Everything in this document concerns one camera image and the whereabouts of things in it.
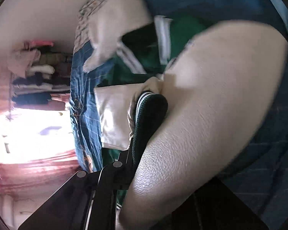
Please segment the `green white varsity jacket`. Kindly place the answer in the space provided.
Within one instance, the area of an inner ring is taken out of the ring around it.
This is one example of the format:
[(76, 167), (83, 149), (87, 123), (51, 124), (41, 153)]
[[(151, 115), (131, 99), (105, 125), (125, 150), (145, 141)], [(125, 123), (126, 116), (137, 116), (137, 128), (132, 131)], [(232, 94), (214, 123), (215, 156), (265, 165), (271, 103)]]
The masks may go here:
[(118, 222), (149, 229), (213, 178), (263, 187), (276, 149), (255, 136), (287, 61), (285, 26), (270, 0), (191, 0), (216, 20), (191, 39), (152, 90), (167, 117), (144, 145)]

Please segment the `clothes pile on shelf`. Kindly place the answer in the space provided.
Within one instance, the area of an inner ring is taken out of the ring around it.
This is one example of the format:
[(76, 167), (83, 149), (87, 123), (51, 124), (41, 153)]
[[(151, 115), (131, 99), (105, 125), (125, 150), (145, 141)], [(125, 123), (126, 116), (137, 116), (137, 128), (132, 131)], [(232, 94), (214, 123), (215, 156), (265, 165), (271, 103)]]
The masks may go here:
[(14, 108), (63, 111), (70, 96), (73, 55), (53, 51), (54, 43), (31, 40), (16, 44), (7, 59)]

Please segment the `pink curtain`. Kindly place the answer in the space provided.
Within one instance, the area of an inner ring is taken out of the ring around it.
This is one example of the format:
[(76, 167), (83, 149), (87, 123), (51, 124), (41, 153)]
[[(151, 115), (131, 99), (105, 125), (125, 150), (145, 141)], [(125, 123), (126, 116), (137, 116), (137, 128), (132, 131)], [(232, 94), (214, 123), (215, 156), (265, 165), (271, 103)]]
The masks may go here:
[(13, 80), (0, 65), (0, 193), (19, 197), (64, 183), (80, 166), (68, 103), (50, 94), (14, 102)]

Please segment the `blue striped bed quilt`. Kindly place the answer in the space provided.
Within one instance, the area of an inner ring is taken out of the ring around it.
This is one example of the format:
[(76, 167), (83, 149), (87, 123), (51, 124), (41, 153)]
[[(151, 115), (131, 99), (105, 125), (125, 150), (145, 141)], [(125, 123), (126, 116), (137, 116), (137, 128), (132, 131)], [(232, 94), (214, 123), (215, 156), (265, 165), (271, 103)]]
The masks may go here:
[(117, 229), (281, 229), (288, 220), (281, 0), (89, 0), (71, 72), (88, 172), (128, 152)]

